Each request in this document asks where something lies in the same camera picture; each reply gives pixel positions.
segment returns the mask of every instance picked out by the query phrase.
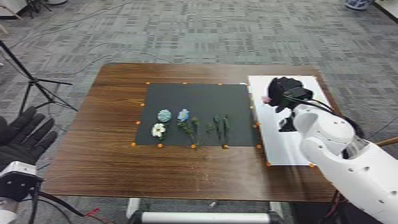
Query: cable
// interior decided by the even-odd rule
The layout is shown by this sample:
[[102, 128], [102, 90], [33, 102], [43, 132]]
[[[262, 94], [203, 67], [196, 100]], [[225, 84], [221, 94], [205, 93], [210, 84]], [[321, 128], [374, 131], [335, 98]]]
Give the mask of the cable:
[[374, 135], [370, 136], [369, 139], [372, 139], [376, 137], [376, 135], [381, 133], [381, 131], [388, 128], [388, 126], [395, 123], [398, 117], [390, 121], [390, 123], [383, 126], [383, 128], [379, 129], [379, 131], [374, 133]]
[[97, 219], [99, 222], [102, 222], [104, 224], [109, 224], [109, 222], [106, 222], [95, 215], [88, 215], [90, 218]]
[[317, 103], [321, 103], [329, 108], [329, 110], [335, 111], [333, 107], [321, 100], [312, 99], [312, 101], [315, 101]]
[[54, 202], [58, 202], [81, 217], [86, 217], [84, 213], [72, 207], [72, 205], [63, 201], [63, 199], [59, 199], [52, 194], [40, 192], [40, 196], [51, 199]]
[[333, 196], [333, 206], [331, 206], [326, 217], [319, 220], [319, 224], [326, 224], [329, 220], [337, 219], [342, 206], [345, 206], [347, 202], [349, 200], [345, 199], [345, 196], [337, 190], [335, 196]]
[[43, 199], [40, 199], [40, 201], [45, 202], [47, 204], [51, 204], [51, 205], [54, 206], [54, 208], [59, 210], [59, 212], [61, 212], [61, 214], [63, 214], [63, 216], [65, 216], [65, 218], [67, 218], [68, 223], [74, 224], [74, 223], [72, 223], [72, 218], [70, 218], [70, 216], [67, 215], [67, 212], [63, 211], [63, 209], [59, 208], [59, 206], [58, 206], [51, 201], [47, 201], [47, 200], [43, 200]]
[[51, 165], [52, 165], [52, 163], [45, 164], [45, 165], [38, 168], [38, 170], [43, 170]]
[[321, 105], [317, 105], [315, 103], [310, 103], [310, 102], [305, 101], [303, 99], [299, 99], [299, 98], [296, 98], [296, 97], [290, 97], [290, 96], [287, 96], [287, 95], [285, 95], [285, 97], [287, 97], [294, 102], [303, 103], [303, 104], [306, 104], [306, 105], [310, 105], [310, 106], [315, 106], [315, 107], [321, 108], [324, 111], [328, 111], [333, 115], [337, 115], [337, 114], [335, 114], [335, 111], [329, 110], [329, 109], [328, 109], [326, 107], [322, 107]]
[[363, 127], [360, 126], [358, 122], [344, 115], [338, 115], [333, 108], [328, 106], [328, 104], [324, 104], [319, 100], [312, 99], [314, 101], [317, 101], [326, 107], [322, 107], [321, 105], [310, 103], [308, 101], [305, 101], [303, 99], [299, 98], [294, 98], [290, 96], [285, 95], [285, 97], [298, 103], [303, 103], [306, 105], [312, 105], [315, 106], [317, 108], [321, 108], [324, 111], [328, 111], [335, 116], [338, 116], [340, 118], [345, 119], [345, 121], [351, 123], [353, 125], [353, 128], [354, 128], [354, 131], [356, 131], [356, 135], [365, 138], [365, 131], [363, 131]]
[[31, 213], [31, 218], [29, 218], [29, 224], [35, 224], [35, 220], [36, 220], [40, 191], [42, 191], [42, 181], [36, 184], [35, 192], [31, 192], [31, 194], [33, 194], [33, 213]]
[[[115, 7], [109, 7], [107, 9], [100, 9], [99, 11], [95, 11], [95, 13], [100, 12], [102, 10], [106, 10], [106, 11], [100, 12], [99, 14], [91, 13], [81, 20], [75, 20], [75, 21], [65, 23], [59, 27], [63, 27], [65, 25], [68, 25], [68, 24], [72, 24], [72, 23], [77, 23], [77, 22], [84, 21], [86, 19], [90, 19], [91, 17], [102, 15], [106, 12], [109, 12], [111, 10], [115, 10], [118, 7], [123, 7], [123, 6], [129, 5], [130, 3], [134, 3], [134, 1], [129, 2], [129, 3], [125, 3], [125, 4], [122, 4], [122, 5], [118, 5], [118, 6], [115, 6]], [[36, 35], [36, 36], [31, 37], [31, 38], [29, 38], [29, 35], [27, 35], [26, 38], [22, 39], [22, 41], [11, 46], [11, 49], [13, 49], [13, 48], [15, 48], [15, 47], [27, 41], [27, 39], [33, 40], [36, 37], [45, 36], [47, 34], [58, 33], [58, 32], [61, 32], [61, 31], [65, 31], [65, 30], [75, 28], [77, 26], [81, 26], [81, 24], [75, 25], [75, 26], [72, 26], [72, 27], [68, 27], [67, 29], [59, 29], [59, 30], [56, 30], [56, 31], [51, 32], [51, 33], [45, 33], [45, 34], [42, 33], [40, 35]]]

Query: white flower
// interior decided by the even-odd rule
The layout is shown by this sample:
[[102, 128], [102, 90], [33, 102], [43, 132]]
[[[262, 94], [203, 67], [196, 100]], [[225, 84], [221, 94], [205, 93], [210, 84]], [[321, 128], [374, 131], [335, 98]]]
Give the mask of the white flower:
[[154, 125], [154, 137], [162, 138], [164, 132], [166, 132], [166, 125], [164, 124], [155, 124]]

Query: black mat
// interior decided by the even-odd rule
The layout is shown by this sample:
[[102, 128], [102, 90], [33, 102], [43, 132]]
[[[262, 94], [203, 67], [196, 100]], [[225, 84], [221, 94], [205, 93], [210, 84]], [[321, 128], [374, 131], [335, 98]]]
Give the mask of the black mat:
[[166, 145], [186, 146], [193, 144], [191, 138], [178, 128], [178, 113], [191, 111], [193, 117], [200, 118], [202, 145], [219, 146], [223, 142], [218, 131], [207, 133], [207, 124], [214, 124], [214, 116], [230, 117], [230, 146], [255, 146], [260, 143], [258, 131], [253, 128], [251, 97], [246, 85], [212, 84], [152, 84], [146, 93], [146, 107], [143, 110], [138, 145], [157, 145], [159, 139], [152, 135], [159, 112], [170, 109], [173, 119], [170, 121]]

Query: tripod stand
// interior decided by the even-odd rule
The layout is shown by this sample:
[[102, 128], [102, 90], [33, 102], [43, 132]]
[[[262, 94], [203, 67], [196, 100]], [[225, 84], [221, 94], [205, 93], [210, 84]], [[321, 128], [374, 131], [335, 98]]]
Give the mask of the tripod stand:
[[72, 106], [72, 104], [67, 102], [67, 100], [58, 96], [58, 94], [56, 94], [56, 93], [49, 90], [49, 88], [42, 85], [42, 82], [56, 83], [56, 84], [59, 84], [59, 85], [72, 85], [72, 83], [68, 83], [68, 82], [59, 82], [59, 81], [52, 81], [52, 80], [47, 80], [47, 79], [38, 79], [38, 78], [33, 76], [33, 74], [31, 74], [31, 72], [29, 72], [29, 70], [27, 70], [27, 68], [26, 68], [26, 66], [24, 66], [24, 64], [22, 64], [22, 62], [20, 62], [20, 60], [19, 60], [19, 58], [17, 58], [17, 56], [15, 56], [15, 54], [13, 54], [13, 52], [11, 52], [11, 50], [10, 50], [10, 48], [8, 48], [8, 46], [6, 46], [3, 40], [0, 40], [0, 47], [4, 48], [4, 51], [6, 51], [6, 53], [8, 53], [10, 57], [11, 57], [11, 59], [13, 59], [15, 63], [17, 63], [17, 65], [19, 65], [22, 71], [24, 71], [26, 77], [29, 78], [29, 86], [27, 86], [27, 91], [26, 91], [26, 96], [24, 96], [24, 101], [22, 101], [20, 114], [22, 114], [22, 112], [24, 112], [24, 110], [26, 110], [26, 104], [27, 104], [27, 99], [29, 99], [31, 89], [33, 89], [35, 86], [36, 86], [36, 88], [40, 89], [40, 91], [42, 91], [42, 93], [43, 93], [43, 95], [45, 95], [45, 97], [47, 97], [47, 102], [45, 102], [40, 106], [36, 106], [36, 108], [40, 109], [43, 106], [47, 106], [49, 104], [54, 103], [54, 104], [58, 104], [59, 106], [63, 106], [63, 107], [70, 108], [72, 110], [79, 111], [79, 109]]

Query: black cable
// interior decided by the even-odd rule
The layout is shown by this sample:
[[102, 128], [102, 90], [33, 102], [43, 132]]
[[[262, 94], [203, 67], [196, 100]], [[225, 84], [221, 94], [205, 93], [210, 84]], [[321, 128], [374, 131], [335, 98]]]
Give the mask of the black cable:
[[63, 216], [65, 216], [65, 218], [67, 218], [68, 223], [74, 224], [74, 223], [72, 223], [72, 218], [70, 218], [70, 216], [67, 215], [67, 212], [63, 211], [63, 209], [59, 208], [59, 206], [58, 206], [51, 201], [47, 201], [47, 200], [43, 200], [43, 199], [40, 199], [40, 201], [45, 202], [47, 204], [51, 204], [51, 205], [54, 206], [54, 208], [59, 210], [59, 212], [61, 212], [61, 214], [63, 214]]
[[72, 205], [54, 195], [51, 195], [45, 192], [40, 192], [40, 196], [51, 199], [54, 202], [58, 202], [58, 204], [61, 204], [81, 217], [86, 217], [84, 213], [72, 207]]
[[36, 220], [40, 191], [42, 191], [42, 181], [38, 182], [35, 191], [31, 192], [31, 194], [33, 194], [33, 213], [31, 213], [31, 218], [29, 218], [29, 224], [35, 224], [35, 220]]
[[388, 126], [395, 123], [398, 117], [390, 121], [390, 123], [383, 126], [383, 128], [379, 129], [379, 131], [372, 134], [370, 138], [372, 139], [376, 137], [376, 135], [381, 133], [381, 131], [388, 128]]
[[360, 124], [358, 124], [358, 122], [347, 117], [347, 116], [344, 116], [344, 115], [338, 115], [337, 114], [337, 112], [335, 112], [335, 110], [333, 110], [333, 108], [328, 106], [328, 104], [324, 104], [319, 100], [314, 100], [314, 101], [317, 101], [322, 105], [326, 105], [326, 107], [322, 107], [321, 105], [317, 105], [315, 103], [310, 103], [308, 101], [305, 101], [303, 99], [299, 99], [299, 98], [294, 98], [294, 97], [290, 97], [290, 96], [285, 96], [294, 102], [298, 102], [298, 103], [303, 103], [303, 104], [306, 104], [306, 105], [310, 105], [310, 106], [315, 106], [317, 108], [321, 108], [326, 112], [329, 112], [335, 116], [338, 116], [340, 118], [344, 118], [345, 119], [345, 121], [351, 123], [351, 125], [353, 125], [353, 128], [354, 128], [354, 130], [356, 130], [356, 135], [360, 136], [360, 138], [365, 138], [365, 131], [363, 131], [363, 128], [361, 128], [361, 126], [360, 126]]
[[107, 224], [107, 222], [95, 215], [90, 215], [88, 217], [97, 219], [97, 221], [102, 222], [104, 224]]
[[321, 100], [312, 99], [312, 101], [315, 101], [317, 103], [321, 103], [321, 104], [328, 107], [328, 109], [329, 109], [331, 111], [335, 111], [333, 107], [331, 107]]
[[299, 98], [296, 98], [296, 97], [290, 97], [290, 96], [287, 96], [287, 95], [285, 95], [285, 97], [287, 97], [287, 99], [290, 99], [294, 102], [303, 103], [303, 104], [306, 104], [306, 105], [310, 105], [310, 106], [315, 106], [315, 107], [321, 108], [326, 112], [329, 112], [333, 115], [337, 115], [337, 114], [335, 114], [335, 111], [329, 110], [329, 109], [328, 109], [326, 107], [322, 107], [321, 105], [317, 105], [315, 103], [310, 103], [306, 100], [303, 100], [303, 99], [299, 99]]
[[[65, 23], [59, 27], [63, 27], [65, 25], [68, 25], [68, 24], [72, 24], [72, 23], [77, 23], [77, 22], [84, 21], [86, 19], [90, 19], [91, 17], [102, 15], [106, 12], [109, 12], [109, 11], [115, 10], [116, 8], [123, 7], [123, 6], [129, 5], [130, 3], [134, 3], [134, 1], [130, 1], [129, 3], [123, 3], [123, 4], [118, 5], [118, 6], [109, 7], [107, 9], [100, 9], [100, 10], [97, 10], [97, 11], [95, 11], [95, 12], [93, 12], [93, 13], [91, 13], [81, 20], [75, 20], [75, 21]], [[58, 33], [58, 32], [61, 32], [61, 31], [65, 31], [65, 30], [75, 28], [77, 26], [81, 26], [81, 24], [79, 24], [79, 25], [74, 25], [72, 27], [68, 27], [68, 28], [65, 28], [65, 29], [56, 30], [54, 32], [49, 32], [49, 33], [45, 33], [45, 34], [36, 35], [35, 37], [29, 37], [29, 35], [27, 35], [26, 38], [22, 39], [22, 41], [11, 46], [11, 49], [13, 49], [13, 48], [15, 48], [15, 47], [17, 47], [27, 40], [33, 40], [36, 37], [45, 36], [47, 34]]]
[[38, 170], [43, 170], [51, 165], [52, 165], [52, 163], [45, 164], [45, 165], [38, 168]]

